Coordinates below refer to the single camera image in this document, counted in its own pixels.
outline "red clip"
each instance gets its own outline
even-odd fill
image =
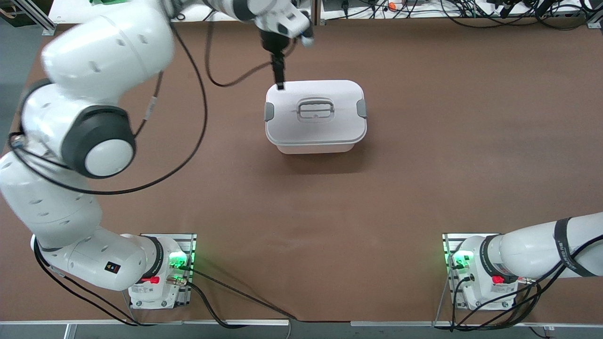
[[[151,284],[159,284],[159,277],[154,276],[154,277],[150,277],[150,278],[142,278],[141,281],[148,281]]]
[[[501,277],[501,276],[493,276],[492,277],[492,282],[495,284],[502,284],[505,282],[505,278]]]

